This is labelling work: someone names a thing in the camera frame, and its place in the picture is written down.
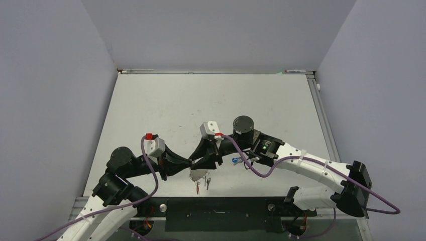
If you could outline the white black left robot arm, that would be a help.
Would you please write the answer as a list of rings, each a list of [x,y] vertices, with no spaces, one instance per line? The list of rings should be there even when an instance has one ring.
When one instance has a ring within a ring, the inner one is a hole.
[[[93,189],[86,205],[59,240],[107,240],[131,217],[143,216],[150,208],[152,194],[128,181],[130,177],[157,174],[162,180],[191,166],[191,161],[169,149],[157,157],[136,157],[127,147],[115,149],[107,169]]]

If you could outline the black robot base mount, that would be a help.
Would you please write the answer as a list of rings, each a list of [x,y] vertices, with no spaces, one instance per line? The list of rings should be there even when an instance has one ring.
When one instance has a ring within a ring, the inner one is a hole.
[[[281,197],[153,197],[133,220],[165,221],[165,231],[249,231],[280,233],[295,217],[315,217]]]

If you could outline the steel oval key holder plate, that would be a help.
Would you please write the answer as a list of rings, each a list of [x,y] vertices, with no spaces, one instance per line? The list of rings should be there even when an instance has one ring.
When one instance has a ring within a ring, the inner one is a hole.
[[[207,169],[190,170],[189,176],[193,182],[198,182],[208,174]]]

